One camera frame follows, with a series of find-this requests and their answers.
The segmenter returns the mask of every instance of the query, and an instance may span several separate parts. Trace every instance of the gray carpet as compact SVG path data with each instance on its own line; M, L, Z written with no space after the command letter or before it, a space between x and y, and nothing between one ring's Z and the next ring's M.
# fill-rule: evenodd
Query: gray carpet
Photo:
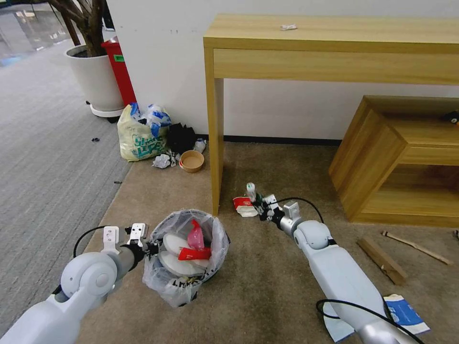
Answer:
M130 167L116 124L85 104L69 47L0 69L0 336L59 284L75 241L99 224Z

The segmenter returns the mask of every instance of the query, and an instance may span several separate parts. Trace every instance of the pink plastic bag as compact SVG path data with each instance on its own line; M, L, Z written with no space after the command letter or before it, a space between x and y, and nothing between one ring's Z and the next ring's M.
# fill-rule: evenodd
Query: pink plastic bag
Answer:
M204 236L202 235L202 229L199 223L196 220L192 220L193 229L190 234L188 234L188 244L191 248L202 250L204 249Z

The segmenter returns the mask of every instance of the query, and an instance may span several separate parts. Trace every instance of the carpet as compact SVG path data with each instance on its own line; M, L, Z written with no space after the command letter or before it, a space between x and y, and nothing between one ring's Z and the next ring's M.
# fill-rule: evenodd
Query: carpet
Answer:
M403 295L432 329L421 335L426 343L456 343L459 313L459 268L381 236L389 230L410 238L454 262L459 243L446 228L349 223L328 176L336 147L247 143L225 144L225 171L219 219L231 245L221 270L185 307L169 307L142 284L143 263L123 280L105 304L83 320L80 344L129 342L196 343L332 343L315 310L324 294L307 260L294 242L275 225L257 217L242 218L232 198L254 182L263 194L299 196L314 202L337 243L354 257L382 295ZM120 227L146 222L154 228L180 208L210 210L209 163L195 174L178 167L151 167L136 162L126 176L102 223ZM300 204L305 219L314 210ZM356 241L369 235L408 273L408 283L395 286ZM101 233L88 251L100 250ZM353 335L346 343L360 343Z
M0 69L0 336L56 288L130 168L116 124L85 104L64 57L71 46Z

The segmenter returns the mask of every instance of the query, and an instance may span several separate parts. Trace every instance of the white wall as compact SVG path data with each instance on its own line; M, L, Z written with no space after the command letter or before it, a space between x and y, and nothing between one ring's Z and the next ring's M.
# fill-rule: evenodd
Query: white wall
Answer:
M207 133L202 36L217 13L459 16L454 0L108 0L141 107ZM225 134L341 139L364 94L455 96L459 87L225 80Z

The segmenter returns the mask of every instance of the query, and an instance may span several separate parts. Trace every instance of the potted plant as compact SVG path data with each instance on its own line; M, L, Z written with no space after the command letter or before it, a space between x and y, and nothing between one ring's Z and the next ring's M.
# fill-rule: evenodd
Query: potted plant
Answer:
M119 116L124 103L109 57L101 46L105 0L49 0L49 3L75 23L85 40L84 45L67 50L65 55L92 113L108 118Z

